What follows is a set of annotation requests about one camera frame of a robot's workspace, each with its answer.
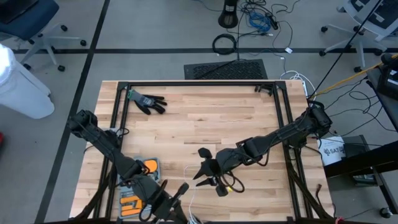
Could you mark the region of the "orange tape measure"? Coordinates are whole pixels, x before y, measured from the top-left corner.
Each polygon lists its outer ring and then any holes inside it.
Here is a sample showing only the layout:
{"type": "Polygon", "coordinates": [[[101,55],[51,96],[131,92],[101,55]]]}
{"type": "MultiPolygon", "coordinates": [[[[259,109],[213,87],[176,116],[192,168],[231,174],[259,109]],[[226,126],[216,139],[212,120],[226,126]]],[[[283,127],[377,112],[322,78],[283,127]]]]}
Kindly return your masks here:
{"type": "Polygon", "coordinates": [[[156,159],[148,159],[144,161],[147,173],[154,173],[158,170],[158,162],[156,159]]]}

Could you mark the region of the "black stand base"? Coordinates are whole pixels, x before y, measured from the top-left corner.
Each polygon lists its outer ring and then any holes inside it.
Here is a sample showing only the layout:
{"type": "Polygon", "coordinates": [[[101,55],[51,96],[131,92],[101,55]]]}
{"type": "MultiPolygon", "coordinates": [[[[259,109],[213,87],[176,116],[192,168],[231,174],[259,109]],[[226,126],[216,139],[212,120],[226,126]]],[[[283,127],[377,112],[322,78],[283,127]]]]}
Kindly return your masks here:
{"type": "Polygon", "coordinates": [[[221,27],[231,29],[237,26],[239,22],[237,4],[238,0],[224,0],[223,10],[218,18],[218,24],[221,27]]]}

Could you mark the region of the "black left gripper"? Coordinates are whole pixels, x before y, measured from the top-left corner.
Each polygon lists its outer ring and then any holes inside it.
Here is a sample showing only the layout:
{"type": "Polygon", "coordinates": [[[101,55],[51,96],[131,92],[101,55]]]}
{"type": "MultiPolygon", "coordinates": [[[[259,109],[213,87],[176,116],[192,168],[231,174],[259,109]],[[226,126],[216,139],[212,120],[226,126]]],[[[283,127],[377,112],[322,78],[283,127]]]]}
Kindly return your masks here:
{"type": "Polygon", "coordinates": [[[151,198],[151,214],[154,218],[150,222],[159,223],[164,220],[188,224],[188,219],[181,206],[180,197],[187,192],[189,185],[184,182],[173,197],[165,191],[166,185],[167,183],[163,182],[159,189],[155,191],[155,196],[151,198]]]}

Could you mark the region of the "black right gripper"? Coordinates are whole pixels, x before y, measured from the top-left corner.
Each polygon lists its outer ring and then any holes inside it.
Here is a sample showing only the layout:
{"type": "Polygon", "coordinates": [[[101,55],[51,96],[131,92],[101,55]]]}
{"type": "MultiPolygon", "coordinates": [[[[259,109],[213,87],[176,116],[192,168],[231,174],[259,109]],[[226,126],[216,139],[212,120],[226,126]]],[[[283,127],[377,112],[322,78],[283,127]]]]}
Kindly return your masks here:
{"type": "Polygon", "coordinates": [[[215,158],[210,150],[204,147],[198,150],[198,154],[204,158],[204,161],[193,179],[196,180],[203,175],[206,176],[206,179],[197,183],[197,187],[214,186],[219,197],[228,195],[227,187],[231,187],[233,192],[242,192],[233,187],[235,183],[242,185],[242,182],[232,173],[234,168],[242,164],[242,147],[223,149],[216,153],[215,158]]]}

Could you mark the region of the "black side table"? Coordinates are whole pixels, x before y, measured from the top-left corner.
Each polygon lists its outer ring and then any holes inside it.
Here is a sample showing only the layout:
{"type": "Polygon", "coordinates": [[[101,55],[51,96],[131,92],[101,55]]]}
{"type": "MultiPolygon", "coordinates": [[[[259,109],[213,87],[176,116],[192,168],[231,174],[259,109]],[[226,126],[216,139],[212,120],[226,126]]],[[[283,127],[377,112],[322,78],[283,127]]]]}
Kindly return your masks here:
{"type": "Polygon", "coordinates": [[[392,215],[398,215],[398,201],[395,200],[382,175],[384,172],[398,170],[398,141],[370,150],[369,144],[366,143],[363,136],[359,136],[358,139],[360,140],[359,143],[349,142],[345,144],[345,153],[352,151],[352,154],[324,167],[326,176],[374,175],[387,203],[387,207],[380,209],[380,216],[390,218],[392,215]]]}

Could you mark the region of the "black clamp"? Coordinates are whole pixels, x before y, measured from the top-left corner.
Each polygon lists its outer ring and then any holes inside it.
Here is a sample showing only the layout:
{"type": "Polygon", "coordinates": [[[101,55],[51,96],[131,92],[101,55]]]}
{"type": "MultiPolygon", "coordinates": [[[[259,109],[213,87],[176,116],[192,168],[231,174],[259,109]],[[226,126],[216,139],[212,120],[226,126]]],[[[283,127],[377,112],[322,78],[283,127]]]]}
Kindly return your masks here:
{"type": "Polygon", "coordinates": [[[255,91],[255,92],[258,92],[258,93],[264,91],[264,92],[266,92],[269,96],[272,96],[273,93],[274,93],[274,84],[256,85],[254,91],[255,91]]]}

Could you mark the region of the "black floor mat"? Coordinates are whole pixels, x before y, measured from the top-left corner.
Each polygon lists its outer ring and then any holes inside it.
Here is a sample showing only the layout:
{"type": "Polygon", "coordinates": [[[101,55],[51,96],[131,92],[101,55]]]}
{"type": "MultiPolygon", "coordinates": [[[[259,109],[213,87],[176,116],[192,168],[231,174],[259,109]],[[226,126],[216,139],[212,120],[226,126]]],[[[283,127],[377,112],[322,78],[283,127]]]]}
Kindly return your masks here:
{"type": "Polygon", "coordinates": [[[262,59],[196,63],[183,66],[186,80],[267,80],[262,59]]]}

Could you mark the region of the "black grey work glove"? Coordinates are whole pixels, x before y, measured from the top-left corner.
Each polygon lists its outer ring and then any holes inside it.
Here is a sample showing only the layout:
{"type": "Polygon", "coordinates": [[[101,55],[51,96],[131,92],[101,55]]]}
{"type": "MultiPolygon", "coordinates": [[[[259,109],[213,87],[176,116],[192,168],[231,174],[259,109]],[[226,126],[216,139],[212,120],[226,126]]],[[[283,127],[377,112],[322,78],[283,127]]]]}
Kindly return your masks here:
{"type": "Polygon", "coordinates": [[[129,90],[127,97],[130,101],[135,102],[136,106],[146,115],[151,115],[150,109],[155,110],[158,114],[165,113],[164,106],[167,106],[167,103],[163,96],[142,95],[136,90],[129,90]]]}

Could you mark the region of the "white grey office chair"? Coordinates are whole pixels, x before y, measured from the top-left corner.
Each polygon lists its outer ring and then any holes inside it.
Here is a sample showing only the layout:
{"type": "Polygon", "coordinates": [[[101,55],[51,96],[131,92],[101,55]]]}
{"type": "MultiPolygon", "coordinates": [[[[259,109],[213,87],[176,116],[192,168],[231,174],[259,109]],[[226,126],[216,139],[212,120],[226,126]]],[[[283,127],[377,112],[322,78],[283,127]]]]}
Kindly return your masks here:
{"type": "Polygon", "coordinates": [[[355,72],[360,72],[365,67],[365,47],[374,49],[374,54],[380,56],[387,50],[381,41],[392,35],[398,36],[398,0],[343,0],[337,11],[347,13],[356,26],[353,30],[332,24],[321,27],[322,33],[332,29],[351,37],[319,51],[319,55],[322,57],[338,48],[344,51],[355,48],[359,56],[359,65],[354,67],[355,72]]]}

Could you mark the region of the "black power strip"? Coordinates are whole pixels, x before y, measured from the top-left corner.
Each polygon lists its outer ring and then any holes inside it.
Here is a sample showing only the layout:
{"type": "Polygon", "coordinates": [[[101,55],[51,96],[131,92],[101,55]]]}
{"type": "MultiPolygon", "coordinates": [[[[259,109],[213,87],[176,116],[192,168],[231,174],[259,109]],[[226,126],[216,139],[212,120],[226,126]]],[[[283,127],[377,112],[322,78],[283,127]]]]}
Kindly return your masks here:
{"type": "Polygon", "coordinates": [[[277,30],[277,29],[279,28],[279,26],[278,26],[278,23],[277,23],[277,21],[276,21],[275,16],[274,16],[273,14],[271,14],[271,13],[267,13],[267,17],[268,17],[268,19],[270,20],[271,27],[272,27],[274,30],[277,30]]]}

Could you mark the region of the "grey tool case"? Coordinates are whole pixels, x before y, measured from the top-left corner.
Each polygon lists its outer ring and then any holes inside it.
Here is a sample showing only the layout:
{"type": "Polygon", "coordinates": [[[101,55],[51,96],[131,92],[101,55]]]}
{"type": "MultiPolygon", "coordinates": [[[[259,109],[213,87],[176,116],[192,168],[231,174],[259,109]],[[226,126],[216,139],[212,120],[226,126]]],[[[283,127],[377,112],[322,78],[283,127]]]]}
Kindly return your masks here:
{"type": "MultiPolygon", "coordinates": [[[[142,161],[143,163],[144,163],[145,160],[148,160],[148,159],[156,159],[157,160],[157,162],[158,162],[158,170],[157,170],[157,172],[148,173],[148,175],[149,175],[149,177],[151,177],[156,182],[159,182],[159,180],[160,180],[160,166],[159,166],[160,162],[159,162],[158,158],[152,157],[152,158],[144,159],[142,157],[138,157],[137,159],[142,161]]],[[[119,219],[126,220],[128,218],[138,218],[139,217],[139,214],[138,215],[131,215],[131,216],[127,216],[127,217],[122,217],[121,216],[121,208],[123,206],[128,206],[128,205],[132,205],[133,207],[137,207],[137,208],[142,208],[141,212],[142,212],[142,215],[144,217],[146,217],[146,216],[148,216],[150,214],[151,206],[150,205],[146,205],[143,200],[142,200],[142,203],[130,202],[130,203],[125,203],[125,204],[120,204],[120,198],[121,197],[128,197],[128,196],[136,195],[133,192],[132,188],[129,188],[129,187],[127,187],[126,184],[122,183],[122,178],[120,177],[120,175],[118,175],[118,190],[119,190],[119,196],[118,196],[118,205],[119,205],[118,218],[119,219]]]]}

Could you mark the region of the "black desk equipment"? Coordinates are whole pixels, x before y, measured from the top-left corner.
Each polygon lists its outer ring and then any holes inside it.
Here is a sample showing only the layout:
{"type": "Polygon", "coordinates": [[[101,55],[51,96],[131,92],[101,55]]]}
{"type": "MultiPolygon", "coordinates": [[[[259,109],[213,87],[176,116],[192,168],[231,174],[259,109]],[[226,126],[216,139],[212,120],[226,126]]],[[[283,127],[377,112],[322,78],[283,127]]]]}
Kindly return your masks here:
{"type": "Polygon", "coordinates": [[[377,91],[390,98],[398,100],[398,57],[384,54],[381,57],[382,65],[378,66],[380,76],[377,91]]]}

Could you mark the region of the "white cylindrical bin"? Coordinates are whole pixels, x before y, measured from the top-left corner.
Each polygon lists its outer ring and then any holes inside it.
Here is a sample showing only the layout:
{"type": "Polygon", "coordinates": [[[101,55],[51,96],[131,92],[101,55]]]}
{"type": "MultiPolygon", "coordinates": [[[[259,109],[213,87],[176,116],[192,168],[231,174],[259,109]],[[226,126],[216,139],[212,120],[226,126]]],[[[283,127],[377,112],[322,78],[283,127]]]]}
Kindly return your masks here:
{"type": "Polygon", "coordinates": [[[32,119],[42,119],[55,111],[51,91],[0,44],[0,105],[32,119]]]}

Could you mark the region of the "thin black slanted pole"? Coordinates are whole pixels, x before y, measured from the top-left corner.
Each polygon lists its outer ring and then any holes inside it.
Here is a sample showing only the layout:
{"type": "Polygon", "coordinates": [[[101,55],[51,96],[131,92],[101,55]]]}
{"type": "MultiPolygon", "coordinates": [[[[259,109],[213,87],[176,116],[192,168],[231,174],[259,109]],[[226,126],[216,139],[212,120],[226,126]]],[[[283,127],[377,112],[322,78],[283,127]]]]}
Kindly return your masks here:
{"type": "Polygon", "coordinates": [[[386,51],[385,46],[380,45],[379,42],[381,41],[384,36],[382,35],[382,32],[384,31],[382,28],[378,28],[377,25],[374,25],[372,22],[369,22],[369,19],[372,17],[372,15],[375,15],[375,11],[377,8],[380,7],[384,0],[369,0],[366,4],[362,4],[360,10],[356,10],[354,5],[356,2],[361,2],[361,0],[344,0],[343,5],[338,8],[338,12],[345,12],[350,15],[350,17],[358,23],[358,26],[355,28],[354,32],[351,32],[349,30],[343,29],[341,27],[333,26],[331,24],[326,25],[325,27],[321,28],[322,32],[326,32],[327,29],[331,28],[337,31],[345,32],[348,34],[351,34],[352,36],[348,40],[344,40],[342,42],[338,42],[335,45],[332,45],[331,47],[328,47],[324,50],[320,51],[320,55],[324,56],[326,53],[334,51],[336,49],[339,49],[338,53],[339,56],[337,59],[333,62],[332,66],[330,69],[327,71],[326,75],[322,78],[321,82],[318,84],[318,86],[315,88],[314,92],[307,97],[307,99],[312,99],[316,97],[317,91],[322,85],[322,83],[326,80],[328,75],[331,73],[337,62],[340,60],[343,54],[348,53],[350,48],[353,46],[356,47],[356,53],[360,56],[360,61],[362,63],[362,66],[356,67],[355,70],[357,72],[360,72],[360,68],[365,66],[364,62],[364,50],[363,50],[363,44],[365,42],[369,42],[373,47],[377,48],[378,50],[386,51]],[[367,38],[363,37],[362,33],[364,30],[369,30],[370,32],[373,32],[374,34],[377,34],[377,38],[375,40],[368,40],[367,38]]]}

